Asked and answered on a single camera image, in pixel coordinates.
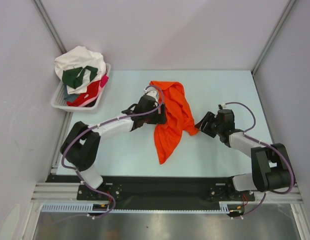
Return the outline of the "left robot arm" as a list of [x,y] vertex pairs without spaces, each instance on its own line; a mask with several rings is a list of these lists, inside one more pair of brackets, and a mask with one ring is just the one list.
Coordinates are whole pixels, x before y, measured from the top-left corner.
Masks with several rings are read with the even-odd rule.
[[95,166],[100,143],[122,133],[132,132],[144,124],[163,125],[167,122],[164,102],[144,94],[138,103],[123,110],[119,116],[98,124],[76,122],[64,140],[60,153],[61,165],[75,171],[87,185],[88,194],[95,200],[105,196],[104,180]]

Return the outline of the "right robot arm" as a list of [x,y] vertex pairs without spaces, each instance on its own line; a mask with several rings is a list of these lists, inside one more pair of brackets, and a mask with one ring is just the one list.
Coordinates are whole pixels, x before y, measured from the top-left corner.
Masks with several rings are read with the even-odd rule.
[[236,128],[232,110],[220,109],[217,114],[209,111],[195,127],[212,138],[218,136],[227,147],[251,160],[251,172],[233,176],[232,184],[225,188],[230,200],[237,201],[244,191],[287,194],[292,190],[295,176],[285,146],[259,141]]

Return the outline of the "orange t shirt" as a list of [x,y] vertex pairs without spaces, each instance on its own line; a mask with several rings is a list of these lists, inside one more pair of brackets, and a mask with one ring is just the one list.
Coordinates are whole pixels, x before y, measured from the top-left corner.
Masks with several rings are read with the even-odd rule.
[[184,86],[180,82],[151,81],[149,84],[160,88],[162,90],[160,96],[164,98],[167,121],[165,124],[157,125],[154,130],[158,160],[163,165],[180,143],[183,132],[195,136],[199,130],[195,127]]

